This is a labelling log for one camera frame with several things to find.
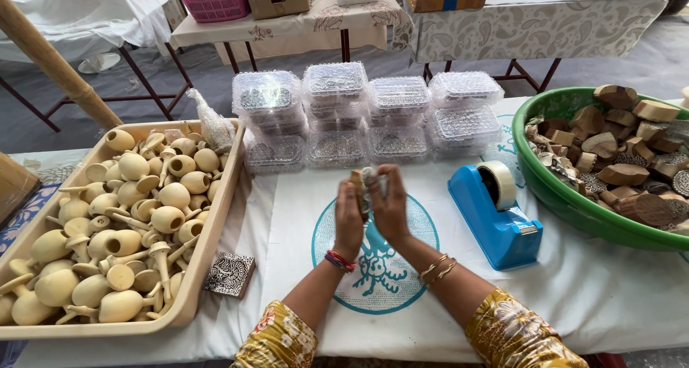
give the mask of blue tape dispenser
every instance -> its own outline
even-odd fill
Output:
[[[517,186],[504,163],[462,166],[447,188],[491,267],[503,270],[536,261],[543,225],[519,208]]]

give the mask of bracelet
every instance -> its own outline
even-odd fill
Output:
[[[437,267],[440,264],[440,262],[444,261],[445,259],[447,259],[447,254],[444,254],[443,256],[441,256],[440,259],[437,260],[435,265],[431,265],[431,267],[429,267],[426,271],[421,273],[419,275],[419,279],[423,279],[429,272],[432,272],[433,269],[435,269],[435,267]]]
[[[346,259],[342,258],[342,255],[332,250],[328,250],[328,252],[325,253],[325,259],[346,272],[353,272],[354,267],[356,266],[355,262],[347,261]]]
[[[435,282],[436,280],[441,280],[442,277],[445,276],[445,274],[449,273],[450,270],[452,270],[452,267],[455,267],[455,265],[457,265],[457,260],[456,260],[455,258],[452,258],[452,260],[454,260],[454,263],[452,263],[452,264],[450,265],[450,267],[447,267],[447,269],[445,269],[445,271],[441,272],[441,273],[438,274],[435,278],[433,278],[433,279],[431,280],[431,282],[429,282],[426,286],[430,287],[430,286],[433,284],[433,282]]]

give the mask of teal printed circle design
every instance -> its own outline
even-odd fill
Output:
[[[407,195],[409,232],[435,249],[440,243],[435,224],[426,209]],[[314,267],[323,260],[335,242],[335,200],[325,208],[315,223],[311,240]],[[403,309],[425,291],[419,274],[380,235],[373,217],[364,224],[364,240],[359,250],[356,270],[340,281],[333,299],[342,306],[366,314],[386,314]]]
[[[517,145],[512,136],[512,118],[514,114],[498,115],[497,120],[502,124],[502,135],[500,141],[490,146],[481,154],[481,161],[502,161],[512,172],[517,188],[523,189],[526,186],[524,176],[521,175],[519,163],[517,162]]]

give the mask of floral sleeve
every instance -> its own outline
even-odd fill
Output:
[[[230,367],[307,368],[317,346],[314,332],[282,302],[273,301]]]
[[[487,367],[588,367],[550,325],[500,288],[483,301],[465,334]]]

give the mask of pink plastic basket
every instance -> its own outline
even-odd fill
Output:
[[[246,17],[251,8],[248,0],[182,0],[199,23],[236,20]]]

